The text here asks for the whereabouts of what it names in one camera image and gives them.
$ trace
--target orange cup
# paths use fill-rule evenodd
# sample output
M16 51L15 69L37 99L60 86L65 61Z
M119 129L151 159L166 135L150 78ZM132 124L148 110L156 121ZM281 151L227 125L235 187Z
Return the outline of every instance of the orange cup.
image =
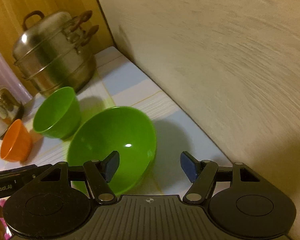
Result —
M32 150L32 138L20 119L15 120L4 135L0 158L8 162L24 162Z

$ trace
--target small green bowl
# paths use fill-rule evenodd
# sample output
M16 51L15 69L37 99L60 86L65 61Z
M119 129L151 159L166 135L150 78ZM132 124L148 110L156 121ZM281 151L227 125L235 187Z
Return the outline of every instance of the small green bowl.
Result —
M118 151L120 164L109 183L116 195L131 189L142 178L156 152L155 129L143 112L127 106L108 108L84 123L68 150L69 166L103 160ZM74 183L85 192L84 184Z
M80 106L72 87L53 92L40 106L33 120L33 129L50 138L66 139L79 128Z

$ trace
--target pot handle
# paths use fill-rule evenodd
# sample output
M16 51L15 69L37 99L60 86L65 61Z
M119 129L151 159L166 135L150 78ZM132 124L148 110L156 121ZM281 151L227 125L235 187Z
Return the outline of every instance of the pot handle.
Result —
M92 26L90 28L90 30L87 32L87 34L85 35L85 37L83 38L83 41L81 41L81 46L85 46L89 43L89 41L91 40L92 36L94 34L96 34L96 32L98 31L99 29L99 25L95 25L95 26Z
M80 26L81 23L85 23L86 21L88 21L91 18L91 16L92 16L92 11L89 10L75 17L74 25L70 27L69 31L73 33Z
M28 29L27 25L26 25L26 20L29 19L31 16L33 15L39 15L41 17L41 19L44 18L44 14L42 11L39 11L39 10L36 10L36 11L33 11L31 13L28 13L24 19L23 19L23 24L22 24L22 28L24 31L26 31Z

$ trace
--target pot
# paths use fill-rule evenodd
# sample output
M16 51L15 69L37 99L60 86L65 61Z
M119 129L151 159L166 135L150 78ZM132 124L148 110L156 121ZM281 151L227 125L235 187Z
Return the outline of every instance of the pot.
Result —
M39 15L41 20L28 29L26 20L33 15ZM79 67L90 75L71 81L76 91L93 76L96 62L91 59L94 57L88 43L98 25L87 33L80 27L91 15L92 11L86 11L71 18L67 12L57 12L45 17L41 11L33 11L25 17L25 32L15 43L13 56L23 78L31 81L40 93L47 96L54 92L54 87L69 85L66 79Z

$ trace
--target wooden panel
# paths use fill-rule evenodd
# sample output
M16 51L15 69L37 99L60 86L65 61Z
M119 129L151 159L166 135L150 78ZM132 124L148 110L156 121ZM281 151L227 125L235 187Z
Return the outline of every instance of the wooden panel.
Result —
M100 3L119 49L294 200L300 240L300 0Z
M72 16L79 15L85 10L93 10L91 19L82 27L88 30L91 26L99 24L97 34L91 40L93 53L112 46L111 34L106 26L97 0L0 0L0 51L17 77L31 94L36 94L36 89L30 82L22 80L20 71L13 65L12 47L23 33L21 25L23 17L33 10L40 10L49 15L58 10L68 11ZM33 25L40 18L37 16L27 20L27 26Z

